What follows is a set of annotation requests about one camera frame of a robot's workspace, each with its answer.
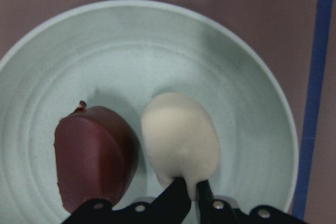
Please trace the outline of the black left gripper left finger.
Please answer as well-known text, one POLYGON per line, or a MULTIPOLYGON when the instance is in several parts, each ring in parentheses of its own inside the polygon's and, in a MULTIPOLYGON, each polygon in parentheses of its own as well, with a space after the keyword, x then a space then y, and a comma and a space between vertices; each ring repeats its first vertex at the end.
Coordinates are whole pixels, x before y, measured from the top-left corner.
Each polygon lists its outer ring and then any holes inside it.
POLYGON ((182 223, 191 205, 185 180, 176 178, 150 203, 148 223, 182 223))

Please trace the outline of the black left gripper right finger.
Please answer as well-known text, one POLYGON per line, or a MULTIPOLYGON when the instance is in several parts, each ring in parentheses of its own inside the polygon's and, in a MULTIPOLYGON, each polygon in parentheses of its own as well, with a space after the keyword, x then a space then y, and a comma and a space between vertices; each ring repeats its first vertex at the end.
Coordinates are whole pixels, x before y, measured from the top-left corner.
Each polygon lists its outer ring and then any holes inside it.
POLYGON ((214 200, 213 193, 208 180, 198 182, 196 185, 198 196, 197 204, 199 209, 200 223, 210 223, 210 213, 212 202, 214 200))

